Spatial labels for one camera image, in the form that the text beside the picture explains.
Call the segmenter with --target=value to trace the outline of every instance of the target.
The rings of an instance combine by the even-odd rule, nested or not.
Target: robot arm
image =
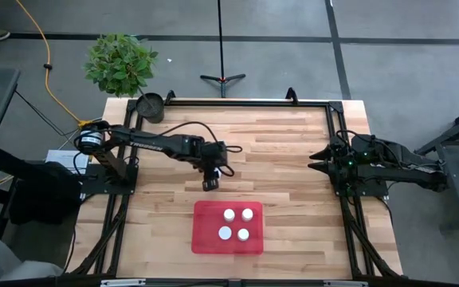
[[[416,183],[432,191],[446,189],[443,162],[411,153],[399,143],[355,134],[348,144],[339,134],[310,159],[310,168],[329,175],[341,196],[386,195],[385,181]]]
[[[110,135],[109,139],[105,139],[105,132]],[[157,135],[119,125],[109,125],[106,121],[85,126],[76,138],[75,144],[83,154],[95,156],[106,168],[110,180],[116,182],[128,180],[127,164],[110,152],[114,147],[120,146],[158,151],[172,159],[192,164],[194,169],[204,173],[204,191],[217,189],[217,169],[228,167],[227,148],[222,141],[212,143],[206,142],[201,136],[180,134]]]

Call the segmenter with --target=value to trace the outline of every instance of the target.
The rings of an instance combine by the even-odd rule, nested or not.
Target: white cylinder
[[[247,239],[249,239],[249,231],[247,231],[247,229],[240,229],[238,231],[238,240],[240,241],[246,241]]]
[[[231,209],[224,210],[224,220],[232,222],[235,219],[235,212]]]
[[[231,229],[228,226],[223,226],[219,230],[219,237],[222,240],[228,240],[231,238]]]
[[[245,208],[244,211],[242,211],[242,220],[248,222],[251,219],[253,219],[253,211],[249,208]]]

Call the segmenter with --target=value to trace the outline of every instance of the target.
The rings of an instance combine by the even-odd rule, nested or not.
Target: tripod stand
[[[245,74],[240,74],[231,77],[224,77],[224,54],[222,52],[222,21],[221,21],[221,0],[217,0],[218,16],[219,16],[219,49],[221,50],[221,77],[212,77],[201,75],[203,80],[216,81],[221,86],[221,97],[226,98],[226,84],[231,80],[241,79]]]

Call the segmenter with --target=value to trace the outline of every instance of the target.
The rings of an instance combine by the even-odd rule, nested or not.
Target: wooden table
[[[125,99],[108,99],[104,119],[123,123],[126,106]],[[362,101],[347,100],[343,107],[348,129],[370,132]],[[208,124],[226,144],[243,147],[242,153],[229,154],[236,175],[223,177],[217,191],[203,192],[202,175],[190,164],[139,150],[139,179],[127,213],[118,277],[351,278],[339,200],[328,177],[306,167],[309,156],[328,143],[322,108],[166,107],[164,121],[145,123],[143,130],[159,133],[191,120]],[[198,125],[175,132],[211,140]],[[69,269],[76,268],[99,239],[107,200],[97,195],[81,207]],[[264,253],[193,254],[192,217],[198,200],[263,203]],[[401,273],[386,208],[375,198],[363,198],[363,210],[369,239]],[[356,245],[364,270],[362,250]]]

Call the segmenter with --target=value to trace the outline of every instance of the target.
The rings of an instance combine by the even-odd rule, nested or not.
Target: black pot
[[[135,110],[152,124],[158,124],[164,120],[164,100],[154,92],[147,92],[140,96],[135,103]]]

